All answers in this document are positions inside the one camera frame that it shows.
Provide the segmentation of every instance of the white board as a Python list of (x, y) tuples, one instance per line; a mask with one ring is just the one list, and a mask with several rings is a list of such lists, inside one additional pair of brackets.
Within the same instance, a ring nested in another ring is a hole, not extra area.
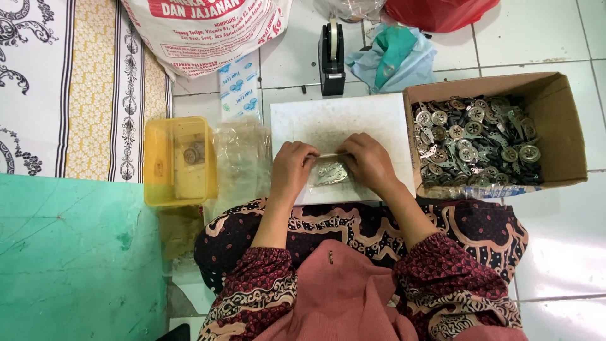
[[(351, 134), (365, 132), (379, 141), (391, 157), (398, 179), (415, 196), (408, 146), (404, 100), (401, 93), (335, 98), (270, 105), (273, 157), (285, 141), (302, 141), (333, 153)], [(303, 187), (296, 205), (380, 200), (355, 182)]]

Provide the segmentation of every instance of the woman's left hand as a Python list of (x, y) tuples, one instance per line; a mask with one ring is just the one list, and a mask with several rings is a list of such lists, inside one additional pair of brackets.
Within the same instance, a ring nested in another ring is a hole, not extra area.
[(273, 160), (270, 197), (291, 206), (309, 177), (309, 171), (320, 151), (301, 141), (286, 141)]

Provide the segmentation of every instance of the patterned sleeve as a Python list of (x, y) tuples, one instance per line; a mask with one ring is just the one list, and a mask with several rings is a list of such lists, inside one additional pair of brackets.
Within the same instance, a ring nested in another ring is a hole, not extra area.
[(249, 248), (225, 278), (198, 341), (254, 339), (292, 309), (296, 290), (288, 251)]
[(415, 326), (419, 341), (451, 340), (476, 325), (522, 328), (505, 281), (444, 234), (412, 247), (394, 272), (406, 296), (398, 310)]

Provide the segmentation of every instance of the black tape dispenser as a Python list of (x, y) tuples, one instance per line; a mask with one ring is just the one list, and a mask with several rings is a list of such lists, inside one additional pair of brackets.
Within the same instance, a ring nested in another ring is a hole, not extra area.
[(343, 26), (335, 18), (322, 26), (318, 43), (320, 88), (322, 96), (343, 95), (345, 87), (345, 52)]

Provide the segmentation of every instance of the red plastic bag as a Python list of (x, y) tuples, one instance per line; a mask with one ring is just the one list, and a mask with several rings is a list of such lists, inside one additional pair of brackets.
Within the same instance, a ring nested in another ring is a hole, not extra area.
[(472, 24), (499, 0), (387, 0), (393, 19), (428, 32), (452, 32)]

